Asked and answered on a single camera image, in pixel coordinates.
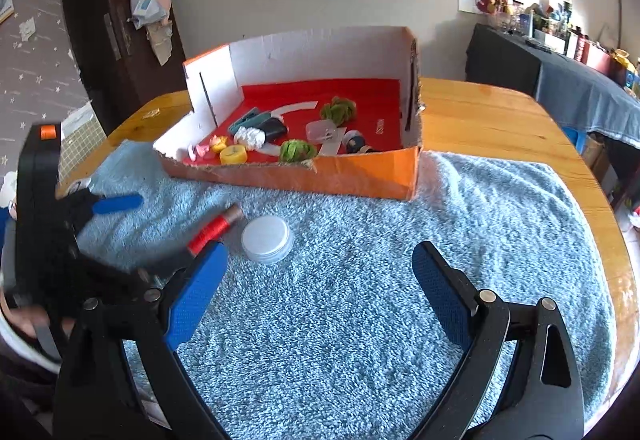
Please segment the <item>person left hand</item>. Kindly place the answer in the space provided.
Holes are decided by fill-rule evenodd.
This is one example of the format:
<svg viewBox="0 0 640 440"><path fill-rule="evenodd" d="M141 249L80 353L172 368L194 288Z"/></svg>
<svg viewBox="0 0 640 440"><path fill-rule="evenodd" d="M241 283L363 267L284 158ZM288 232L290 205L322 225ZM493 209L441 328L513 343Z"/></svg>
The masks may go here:
<svg viewBox="0 0 640 440"><path fill-rule="evenodd" d="M49 316L41 307L10 308L2 299L1 311L13 327L31 338L37 336L37 328L50 326Z"/></svg>

